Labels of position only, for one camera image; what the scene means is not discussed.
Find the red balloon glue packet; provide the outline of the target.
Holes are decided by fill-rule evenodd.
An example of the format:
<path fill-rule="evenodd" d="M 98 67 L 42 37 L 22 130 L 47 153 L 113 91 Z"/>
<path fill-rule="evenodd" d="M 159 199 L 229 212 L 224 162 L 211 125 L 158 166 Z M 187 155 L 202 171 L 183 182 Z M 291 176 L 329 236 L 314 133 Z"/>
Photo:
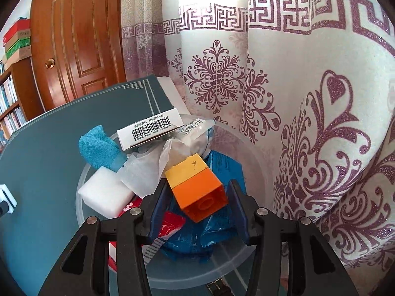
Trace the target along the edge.
<path fill-rule="evenodd" d="M 120 212 L 119 216 L 122 216 L 127 211 L 130 211 L 132 208 L 140 207 L 143 199 L 135 195 L 133 199 L 129 202 L 129 204 L 124 207 L 124 209 Z M 181 215 L 177 215 L 174 212 L 166 210 L 162 216 L 162 222 L 160 228 L 158 226 L 154 226 L 153 234 L 157 234 L 155 239 L 151 244 L 142 244 L 141 249 L 143 252 L 143 261 L 145 267 L 150 263 L 150 261 L 154 258 L 154 256 L 158 253 L 159 249 L 167 242 L 173 235 L 178 233 L 183 226 L 186 224 L 185 217 Z M 141 233 L 148 233 L 149 238 L 152 239 L 152 233 L 150 233 L 150 222 L 147 219 L 143 219 L 141 223 L 138 224 L 138 230 Z M 115 273 L 117 272 L 117 242 L 111 241 L 109 244 L 109 256 L 108 256 L 108 266 Z"/>

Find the teal cloth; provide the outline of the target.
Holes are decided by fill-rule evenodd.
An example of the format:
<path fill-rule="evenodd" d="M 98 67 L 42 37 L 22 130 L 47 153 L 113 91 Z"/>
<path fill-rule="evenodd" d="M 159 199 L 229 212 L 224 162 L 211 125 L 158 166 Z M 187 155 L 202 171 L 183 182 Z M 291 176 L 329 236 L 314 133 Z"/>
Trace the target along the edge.
<path fill-rule="evenodd" d="M 127 161 L 127 155 L 106 135 L 102 125 L 93 127 L 81 136 L 78 148 L 85 161 L 95 169 L 105 167 L 117 172 Z"/>

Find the stacked boxes on shelf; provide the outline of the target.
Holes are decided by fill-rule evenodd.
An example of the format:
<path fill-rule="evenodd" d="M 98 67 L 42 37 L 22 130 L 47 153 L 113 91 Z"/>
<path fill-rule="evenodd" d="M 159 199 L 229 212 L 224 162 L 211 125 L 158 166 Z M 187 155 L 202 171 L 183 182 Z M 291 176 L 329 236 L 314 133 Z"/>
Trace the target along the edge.
<path fill-rule="evenodd" d="M 2 59 L 4 70 L 12 64 L 31 57 L 30 19 L 19 18 L 3 36 L 5 55 Z"/>

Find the blue snack packet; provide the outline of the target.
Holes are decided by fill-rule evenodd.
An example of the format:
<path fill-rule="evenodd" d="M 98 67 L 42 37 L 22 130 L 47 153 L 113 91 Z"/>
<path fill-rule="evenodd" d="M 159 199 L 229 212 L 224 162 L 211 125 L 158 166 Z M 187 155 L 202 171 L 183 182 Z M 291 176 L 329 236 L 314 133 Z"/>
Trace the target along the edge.
<path fill-rule="evenodd" d="M 225 189 L 227 189 L 229 181 L 236 180 L 242 192 L 246 194 L 242 165 L 239 162 L 215 150 L 210 151 L 205 158 L 205 162 L 224 185 Z"/>

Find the white printed plastic packet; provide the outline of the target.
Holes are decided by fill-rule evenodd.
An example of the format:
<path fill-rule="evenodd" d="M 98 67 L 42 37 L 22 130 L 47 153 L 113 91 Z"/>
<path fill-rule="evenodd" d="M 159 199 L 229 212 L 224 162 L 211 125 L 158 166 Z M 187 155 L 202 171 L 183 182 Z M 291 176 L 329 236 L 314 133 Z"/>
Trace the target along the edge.
<path fill-rule="evenodd" d="M 173 132 L 163 146 L 159 166 L 168 170 L 194 154 L 207 156 L 215 125 L 214 120 L 197 118 Z"/>

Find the brown wooden door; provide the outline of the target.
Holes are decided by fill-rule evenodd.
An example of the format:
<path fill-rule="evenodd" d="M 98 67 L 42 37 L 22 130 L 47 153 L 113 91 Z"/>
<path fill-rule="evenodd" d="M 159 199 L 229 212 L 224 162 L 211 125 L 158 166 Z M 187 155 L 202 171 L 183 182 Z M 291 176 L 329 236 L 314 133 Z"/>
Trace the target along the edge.
<path fill-rule="evenodd" d="M 45 110 L 126 82 L 120 0 L 32 0 L 31 61 Z M 47 70 L 44 63 L 55 59 Z"/>

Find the brown leather wristwatch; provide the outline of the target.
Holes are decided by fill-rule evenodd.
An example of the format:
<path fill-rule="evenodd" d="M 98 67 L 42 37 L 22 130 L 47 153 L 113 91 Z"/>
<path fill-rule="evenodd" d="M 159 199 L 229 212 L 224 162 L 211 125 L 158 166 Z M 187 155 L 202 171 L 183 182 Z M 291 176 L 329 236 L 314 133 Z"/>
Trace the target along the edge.
<path fill-rule="evenodd" d="M 224 283 L 223 279 L 216 279 L 206 285 L 212 296 L 234 296 L 231 288 Z"/>

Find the patterned white purple curtain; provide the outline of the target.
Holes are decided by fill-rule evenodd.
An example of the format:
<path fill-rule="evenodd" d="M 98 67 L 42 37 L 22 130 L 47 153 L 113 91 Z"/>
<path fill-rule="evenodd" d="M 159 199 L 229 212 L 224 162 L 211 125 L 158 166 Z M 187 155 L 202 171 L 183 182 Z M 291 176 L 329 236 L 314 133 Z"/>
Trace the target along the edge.
<path fill-rule="evenodd" d="M 128 79 L 263 155 L 264 197 L 317 224 L 366 294 L 394 264 L 394 25 L 377 0 L 120 0 Z"/>

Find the blue wipes packet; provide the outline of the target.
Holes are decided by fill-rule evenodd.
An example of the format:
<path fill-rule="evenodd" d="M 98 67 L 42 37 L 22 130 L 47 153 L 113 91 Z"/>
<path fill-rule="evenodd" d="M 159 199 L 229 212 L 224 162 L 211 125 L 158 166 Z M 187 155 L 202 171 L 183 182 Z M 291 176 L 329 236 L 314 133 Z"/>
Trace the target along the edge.
<path fill-rule="evenodd" d="M 162 253 L 168 258 L 209 258 L 218 243 L 237 234 L 229 205 L 197 223 L 186 216 L 175 199 L 172 199 L 167 210 L 186 219 L 183 228 L 161 247 Z"/>

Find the orange yellow toy block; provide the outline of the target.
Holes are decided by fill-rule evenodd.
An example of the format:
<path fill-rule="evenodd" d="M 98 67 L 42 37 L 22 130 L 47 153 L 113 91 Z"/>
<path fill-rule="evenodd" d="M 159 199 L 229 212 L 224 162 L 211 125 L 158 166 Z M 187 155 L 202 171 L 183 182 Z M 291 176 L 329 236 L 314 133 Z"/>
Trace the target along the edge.
<path fill-rule="evenodd" d="M 165 177 L 180 209 L 195 223 L 228 204 L 224 185 L 198 154 L 168 169 Z"/>

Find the brass door knob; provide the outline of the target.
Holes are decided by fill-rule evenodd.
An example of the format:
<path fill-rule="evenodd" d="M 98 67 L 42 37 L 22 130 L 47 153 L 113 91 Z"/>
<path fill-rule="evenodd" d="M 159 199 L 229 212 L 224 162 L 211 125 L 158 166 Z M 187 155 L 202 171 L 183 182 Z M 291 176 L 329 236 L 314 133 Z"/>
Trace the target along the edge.
<path fill-rule="evenodd" d="M 50 70 L 55 66 L 55 63 L 55 59 L 50 58 L 44 63 L 44 68 Z"/>

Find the white medicine box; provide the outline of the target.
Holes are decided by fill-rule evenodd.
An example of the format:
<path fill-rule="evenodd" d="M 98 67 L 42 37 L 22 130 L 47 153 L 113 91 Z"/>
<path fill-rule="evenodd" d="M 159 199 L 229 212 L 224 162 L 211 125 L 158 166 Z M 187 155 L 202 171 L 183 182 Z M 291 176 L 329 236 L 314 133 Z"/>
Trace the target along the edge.
<path fill-rule="evenodd" d="M 183 126 L 177 108 L 135 122 L 117 130 L 118 140 L 123 151 L 173 132 Z"/>

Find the wooden bookshelf with books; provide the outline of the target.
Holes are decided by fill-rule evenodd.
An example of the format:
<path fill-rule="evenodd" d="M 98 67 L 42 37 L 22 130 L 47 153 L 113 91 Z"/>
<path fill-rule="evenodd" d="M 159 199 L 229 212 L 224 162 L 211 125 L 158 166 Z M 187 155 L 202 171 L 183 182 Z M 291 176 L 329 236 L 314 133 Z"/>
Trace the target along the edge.
<path fill-rule="evenodd" d="M 10 65 L 1 75 L 1 151 L 14 132 L 43 113 L 30 58 Z"/>

